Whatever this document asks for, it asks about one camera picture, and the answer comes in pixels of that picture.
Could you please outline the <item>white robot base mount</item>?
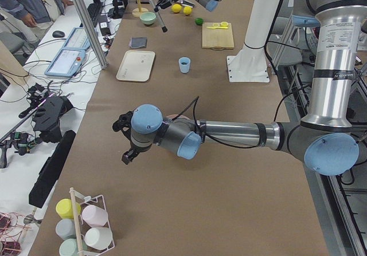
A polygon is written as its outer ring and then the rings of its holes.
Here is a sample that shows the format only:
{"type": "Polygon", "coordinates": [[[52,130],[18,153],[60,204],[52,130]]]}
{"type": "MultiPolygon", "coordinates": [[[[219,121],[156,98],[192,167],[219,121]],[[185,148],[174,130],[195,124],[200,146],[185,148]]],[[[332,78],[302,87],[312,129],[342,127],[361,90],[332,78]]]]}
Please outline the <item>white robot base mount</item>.
{"type": "Polygon", "coordinates": [[[228,56],[230,82],[269,82],[266,42],[280,0],[254,0],[244,46],[235,56],[228,56]]]}

